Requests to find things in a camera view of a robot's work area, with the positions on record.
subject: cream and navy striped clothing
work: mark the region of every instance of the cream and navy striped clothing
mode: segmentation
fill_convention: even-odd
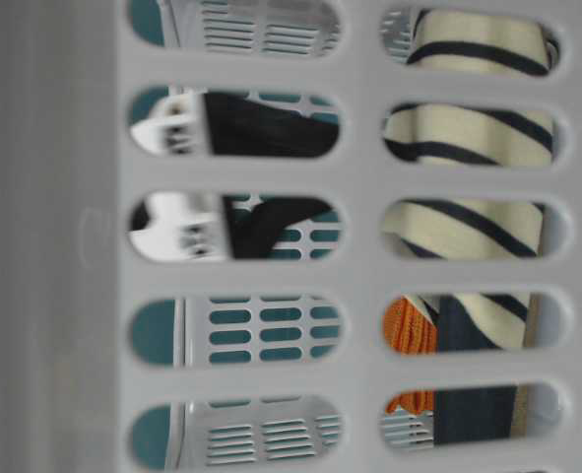
[[[550,67],[539,25],[443,10],[420,13],[408,63],[528,76],[544,76]],[[393,110],[384,137],[400,159],[424,165],[543,168],[551,161],[553,125],[535,111],[405,104]],[[383,231],[413,257],[530,258],[538,254],[543,217],[544,208],[532,202],[412,199],[391,207]],[[451,296],[491,344],[522,347],[529,294]],[[436,322],[439,298],[408,299]]]

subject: clothing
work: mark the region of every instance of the clothing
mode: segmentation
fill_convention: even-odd
[[[407,299],[393,302],[383,318],[383,333],[391,348],[403,355],[434,353],[437,345],[437,330]],[[411,414],[419,415],[433,409],[432,391],[402,393],[387,405],[387,414],[398,406]]]
[[[445,10],[420,13],[408,63],[521,76],[545,76],[550,67],[539,25]],[[542,168],[551,161],[552,131],[550,118],[539,112],[421,103],[396,108],[385,139],[410,162]],[[544,208],[530,202],[410,199],[388,211],[383,230],[413,258],[533,258],[543,217]],[[522,347],[528,294],[409,298],[436,320],[438,352]],[[515,386],[435,391],[435,444],[509,437],[515,394]]]
[[[322,200],[279,197],[256,205],[237,222],[232,217],[230,200],[224,200],[235,259],[267,258],[285,228],[331,210]]]
[[[313,159],[330,151],[339,125],[224,93],[204,94],[217,156]]]

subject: orange towel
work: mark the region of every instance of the orange towel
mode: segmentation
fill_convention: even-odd
[[[437,349],[437,329],[404,298],[389,306],[382,328],[387,343],[400,353],[419,355],[434,353]],[[392,414],[399,405],[415,415],[431,411],[433,393],[417,391],[401,394],[387,405],[387,413]]]

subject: dark blue fabric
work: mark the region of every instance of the dark blue fabric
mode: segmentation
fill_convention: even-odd
[[[494,349],[458,300],[440,299],[437,352]],[[435,391],[435,444],[507,439],[515,398],[515,386]]]

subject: laundry basket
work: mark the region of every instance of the laundry basket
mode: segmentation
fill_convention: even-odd
[[[289,3],[308,6],[278,8]],[[401,3],[331,0],[333,20],[307,0],[166,2],[174,19],[193,25],[174,20],[166,43],[175,47],[165,49],[132,28],[128,0],[0,2],[0,471],[148,473],[131,451],[133,426],[157,406],[181,405],[192,410],[183,418],[193,441],[181,446],[196,450],[183,450],[193,472],[582,472],[582,0],[404,2],[542,22],[561,54],[541,79],[399,64],[407,56],[399,46],[411,34],[395,27],[404,18]],[[220,27],[218,35],[232,39],[209,38],[211,51],[201,25],[220,17],[247,24]],[[267,32],[267,25],[308,30]],[[178,38],[179,29],[187,39]],[[273,44],[264,51],[267,33]],[[275,44],[282,37],[290,40]],[[299,104],[275,106],[307,115],[332,113],[331,103],[340,138],[316,160],[149,156],[131,139],[126,117],[143,91],[171,85],[249,91],[254,100],[299,93]],[[381,124],[393,106],[420,101],[544,110],[559,125],[559,154],[547,169],[453,172],[400,162],[385,150]],[[303,224],[308,246],[298,260],[158,264],[128,237],[133,209],[158,190],[248,194],[236,201],[245,210],[262,195],[315,196],[333,204],[341,222]],[[379,226],[391,204],[453,196],[548,204],[557,215],[551,252],[534,260],[435,262],[399,259],[384,247]],[[308,248],[329,249],[310,246],[313,224],[345,231],[327,257],[310,257]],[[548,294],[564,321],[555,343],[410,358],[385,345],[380,319],[396,297],[488,291]],[[262,301],[293,295],[300,300]],[[211,301],[217,296],[226,299]],[[249,302],[230,301],[240,296]],[[219,306],[247,307],[259,317],[265,303],[306,304],[297,308],[316,323],[311,304],[326,302],[337,310],[341,336],[313,345],[308,332],[298,360],[264,363],[260,347],[250,363],[234,364],[210,364],[204,338],[201,365],[151,366],[132,349],[130,328],[140,307],[166,299],[198,306],[196,322],[208,334],[206,317]],[[336,348],[314,358],[316,345]],[[399,421],[385,418],[384,406],[397,393],[515,383],[554,390],[553,404],[563,408],[554,430],[411,454],[385,444]],[[264,431],[278,426],[267,423],[284,421],[304,423],[294,434],[308,437],[309,457],[267,459]],[[427,419],[412,422],[422,430]],[[208,454],[210,441],[232,441],[223,428],[254,436],[254,451],[241,452],[249,463],[208,465],[218,458]]]
[[[320,1],[161,0],[159,5],[164,42],[168,47],[307,59],[332,51],[340,36],[334,11]],[[380,32],[394,59],[399,62],[406,60],[411,41],[409,10],[389,12]],[[256,90],[248,91],[246,97],[294,110],[304,116],[338,122],[337,110],[319,97],[294,91],[267,94]],[[259,196],[246,195],[234,199],[234,206],[237,212],[250,211],[260,202]],[[342,229],[341,222],[336,214],[315,220],[321,222],[310,220],[290,228],[295,236],[291,241],[279,242],[272,257],[310,260],[332,251]],[[326,233],[335,237],[325,238],[330,241],[319,241],[323,239],[319,234]],[[297,310],[297,320],[267,320],[263,314],[269,310]],[[232,321],[215,325],[211,316],[221,312],[253,315],[243,323]],[[322,318],[323,314],[330,317],[329,313],[334,320]],[[270,331],[271,327],[298,329],[301,335],[292,342],[263,342],[262,335],[258,334]],[[306,363],[334,348],[339,336],[339,322],[335,309],[314,296],[251,296],[245,297],[244,302],[240,299],[238,302],[223,302],[188,298],[176,305],[174,330],[174,359],[178,366]],[[253,336],[248,342],[225,345],[223,350],[211,342],[212,337],[223,337],[223,333],[235,333],[236,330],[244,330]],[[173,404],[166,469],[319,456],[325,453],[324,449],[336,444],[341,421],[329,403],[305,396],[281,402],[285,409],[280,408],[280,402],[265,402],[263,399],[238,405],[230,403],[223,409],[209,403]],[[418,417],[399,409],[395,415],[385,416],[382,424],[385,439],[398,448],[432,446],[431,415],[424,413]],[[291,434],[284,435],[285,430]],[[279,431],[280,435],[270,437],[273,431]]]

